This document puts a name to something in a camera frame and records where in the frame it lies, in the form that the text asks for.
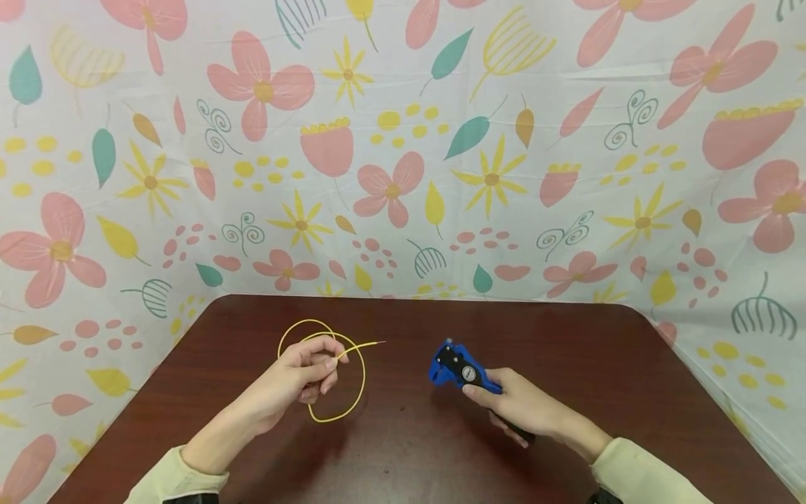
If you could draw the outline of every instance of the left hand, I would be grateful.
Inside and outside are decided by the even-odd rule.
[[[338,361],[344,345],[336,338],[320,335],[295,343],[229,406],[235,416],[255,426],[255,435],[272,429],[294,401],[316,402],[319,394],[327,394],[339,375],[338,362],[349,362],[347,355]]]

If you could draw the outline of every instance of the sleeve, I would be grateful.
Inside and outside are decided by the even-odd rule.
[[[129,493],[124,504],[161,504],[186,495],[217,494],[229,473],[218,476],[199,473],[182,460],[179,446],[171,448]]]
[[[624,504],[712,504],[683,475],[628,439],[614,439],[591,470]]]

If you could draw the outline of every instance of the wooden table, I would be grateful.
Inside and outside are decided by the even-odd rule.
[[[364,349],[364,398],[328,424],[293,407],[231,466],[224,503],[584,502],[596,486],[573,453],[548,439],[523,450],[453,385],[432,386],[430,358],[446,337],[488,368],[516,369],[611,435],[630,437],[714,502],[795,502],[628,308],[268,296],[214,302],[51,502],[122,502],[166,450],[187,442],[274,361],[286,328],[307,318],[357,343],[388,341]],[[315,406],[320,416],[352,403],[357,362],[339,367],[339,385]]]

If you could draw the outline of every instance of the floral backdrop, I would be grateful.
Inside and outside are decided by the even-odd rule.
[[[802,0],[0,0],[0,502],[228,293],[622,303],[806,499]]]

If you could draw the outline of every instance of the yellow star flower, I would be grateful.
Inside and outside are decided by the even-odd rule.
[[[659,223],[655,222],[664,215],[668,214],[683,202],[683,200],[678,200],[669,206],[665,207],[663,210],[656,212],[658,209],[658,205],[660,204],[660,198],[663,196],[663,182],[658,186],[655,190],[654,194],[652,194],[652,198],[650,198],[649,203],[646,205],[646,209],[641,212],[641,199],[638,196],[635,197],[635,202],[633,204],[633,218],[628,219],[626,217],[605,217],[604,220],[608,223],[611,223],[615,227],[631,227],[629,231],[627,231],[621,238],[616,240],[616,242],[610,245],[609,248],[617,247],[618,245],[624,243],[627,239],[632,238],[627,246],[627,252],[638,242],[638,237],[643,232],[644,240],[649,241],[652,238],[652,230],[653,229],[670,229],[671,224],[666,223]]]
[[[162,211],[165,212],[168,217],[172,217],[171,211],[168,209],[168,205],[165,204],[162,195],[164,194],[179,201],[179,195],[168,187],[173,185],[175,187],[188,188],[189,185],[178,178],[157,178],[162,168],[165,166],[166,157],[164,152],[154,160],[154,168],[152,168],[148,166],[148,163],[137,148],[137,145],[131,140],[129,144],[131,144],[131,153],[135,156],[139,170],[126,162],[123,164],[126,165],[129,173],[135,176],[138,183],[118,194],[118,196],[120,198],[139,198],[148,192],[148,213],[151,214],[152,220],[154,219],[155,202],[160,205],[160,208],[162,208]]]
[[[361,96],[363,96],[364,88],[361,87],[361,82],[365,84],[375,82],[372,77],[369,77],[366,73],[357,72],[358,65],[361,65],[361,61],[364,59],[364,54],[366,54],[366,51],[362,49],[357,55],[355,55],[355,59],[352,60],[350,54],[350,43],[347,41],[347,35],[345,35],[344,58],[342,58],[336,51],[333,51],[333,55],[336,56],[336,64],[339,66],[339,70],[322,70],[322,75],[325,77],[333,81],[342,82],[341,86],[339,86],[339,91],[336,93],[337,103],[344,95],[344,91],[346,90],[347,96],[350,97],[350,105],[355,108],[353,87],[355,87],[355,90],[358,91]]]
[[[504,147],[506,143],[506,138],[504,135],[501,135],[501,139],[498,140],[498,147],[496,148],[496,155],[492,158],[492,168],[490,169],[490,165],[487,162],[487,156],[484,154],[483,150],[479,150],[481,152],[481,175],[475,175],[474,173],[464,173],[464,172],[457,172],[456,170],[451,170],[456,178],[464,182],[468,185],[482,185],[482,188],[479,189],[479,192],[473,196],[473,199],[467,204],[465,211],[470,210],[482,196],[485,196],[484,201],[484,213],[487,215],[487,218],[490,218],[490,208],[492,207],[492,192],[495,191],[498,200],[504,205],[507,206],[509,204],[506,193],[504,189],[511,190],[514,193],[519,194],[526,194],[526,187],[522,185],[518,185],[511,181],[504,180],[504,175],[511,172],[513,169],[517,168],[524,159],[526,159],[526,154],[521,154],[520,156],[516,157],[515,159],[511,160],[509,163],[506,164],[503,168],[501,164],[504,162]]]
[[[319,231],[320,233],[328,233],[332,235],[333,230],[330,229],[329,227],[324,227],[321,224],[314,224],[310,222],[314,220],[316,214],[318,214],[319,211],[322,209],[321,203],[317,203],[316,205],[314,205],[314,208],[311,208],[310,212],[306,216],[305,207],[302,205],[302,199],[300,198],[300,193],[298,190],[294,190],[294,206],[296,207],[294,209],[297,211],[296,214],[294,214],[291,211],[288,205],[283,203],[283,209],[285,209],[285,214],[288,215],[289,217],[288,221],[269,219],[266,222],[274,226],[281,227],[283,229],[297,230],[297,232],[294,233],[294,237],[291,239],[291,246],[293,247],[294,245],[296,245],[297,242],[299,242],[299,239],[302,238],[302,240],[305,242],[305,246],[308,248],[308,252],[313,253],[314,250],[310,247],[310,240],[308,240],[308,236],[318,241],[320,244],[324,244],[325,242],[322,241],[322,238],[317,234],[317,231]]]

